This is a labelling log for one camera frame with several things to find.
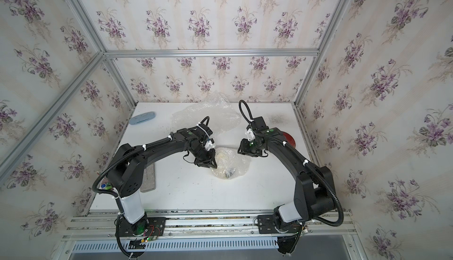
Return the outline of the red floral dinner plate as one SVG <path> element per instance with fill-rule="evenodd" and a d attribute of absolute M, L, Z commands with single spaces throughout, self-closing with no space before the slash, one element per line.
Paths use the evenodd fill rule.
<path fill-rule="evenodd" d="M 296 148 L 296 141 L 295 139 L 287 132 L 282 132 L 283 133 L 283 136 L 285 137 L 285 139 L 287 140 L 287 142 L 293 147 L 293 148 Z"/>

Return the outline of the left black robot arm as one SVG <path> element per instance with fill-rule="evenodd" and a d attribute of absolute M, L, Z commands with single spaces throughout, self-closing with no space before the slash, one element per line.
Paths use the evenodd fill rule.
<path fill-rule="evenodd" d="M 146 241 L 152 236 L 151 225 L 143 208 L 139 189 L 143 184 L 145 170 L 159 160 L 173 154 L 192 154 L 192 164 L 216 169 L 215 142 L 209 128 L 210 117 L 206 116 L 191 128 L 182 128 L 167 137 L 143 145 L 132 147 L 124 144 L 119 147 L 110 164 L 93 182 L 92 191 L 99 195 L 110 195 L 115 200 L 119 213 L 115 222 L 115 238 L 121 252 L 130 260 L 136 260 L 143 252 L 128 251 L 120 240 L 120 231 L 128 230 L 133 236 L 143 236 Z"/>

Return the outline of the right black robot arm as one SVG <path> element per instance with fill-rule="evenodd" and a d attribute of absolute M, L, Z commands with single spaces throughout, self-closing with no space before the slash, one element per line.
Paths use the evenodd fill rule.
<path fill-rule="evenodd" d="M 344 211 L 336 194 L 331 170 L 319 167 L 297 151 L 278 128 L 269 128 L 263 117 L 253 117 L 248 104 L 241 100 L 239 111 L 248 126 L 238 154 L 249 157 L 274 155 L 295 180 L 293 201 L 276 207 L 272 224 L 281 234 L 278 251 L 290 255 L 296 249 L 306 222 L 315 220 L 339 227 L 344 222 Z"/>

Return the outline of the grey flat block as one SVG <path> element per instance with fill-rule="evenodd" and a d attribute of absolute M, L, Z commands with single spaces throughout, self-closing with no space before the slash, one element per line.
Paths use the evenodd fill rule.
<path fill-rule="evenodd" d="M 156 189 L 155 165 L 151 164 L 147 166 L 147 168 L 144 170 L 140 192 L 147 193 L 155 189 Z"/>

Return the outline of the white vented panel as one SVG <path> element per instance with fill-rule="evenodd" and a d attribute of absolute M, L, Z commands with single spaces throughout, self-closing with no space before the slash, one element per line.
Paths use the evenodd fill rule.
<path fill-rule="evenodd" d="M 276 237 L 157 239 L 151 242 L 122 241 L 127 252 L 223 251 L 277 249 Z M 73 254 L 120 252 L 115 240 L 77 241 Z"/>

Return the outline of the pink pen cup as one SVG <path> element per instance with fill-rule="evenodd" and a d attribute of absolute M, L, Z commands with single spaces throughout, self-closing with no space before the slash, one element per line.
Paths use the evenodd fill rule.
<path fill-rule="evenodd" d="M 108 181 L 107 178 L 104 178 L 101 182 L 100 182 L 100 185 L 98 186 L 99 189 L 101 190 L 108 190 L 108 191 L 112 191 L 113 190 L 113 186 L 112 184 Z"/>

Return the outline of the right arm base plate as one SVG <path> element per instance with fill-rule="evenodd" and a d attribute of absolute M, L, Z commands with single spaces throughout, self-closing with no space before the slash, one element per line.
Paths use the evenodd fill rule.
<path fill-rule="evenodd" d="M 297 221 L 282 223 L 277 226 L 273 215 L 258 215 L 254 224 L 258 227 L 260 235 L 295 234 L 300 229 L 304 230 L 304 226 Z"/>

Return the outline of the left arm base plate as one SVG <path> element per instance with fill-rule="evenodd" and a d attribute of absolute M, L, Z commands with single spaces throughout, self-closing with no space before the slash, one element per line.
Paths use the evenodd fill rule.
<path fill-rule="evenodd" d="M 131 224 L 121 216 L 116 221 L 115 236 L 120 238 L 146 238 L 148 241 L 151 241 L 164 234 L 165 225 L 165 217 L 149 217 L 147 220 L 143 217 L 137 223 Z"/>

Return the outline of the aluminium front rail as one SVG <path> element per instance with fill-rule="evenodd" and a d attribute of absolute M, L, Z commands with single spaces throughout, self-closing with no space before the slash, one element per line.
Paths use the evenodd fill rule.
<path fill-rule="evenodd" d="M 264 223 L 260 215 L 270 214 L 269 210 L 215 210 L 215 211 L 155 211 L 150 217 L 165 218 L 164 232 L 160 239 L 183 238 L 227 238 L 261 236 Z M 114 239 L 117 213 L 98 211 L 87 216 L 72 217 L 63 231 L 64 240 L 112 240 Z"/>

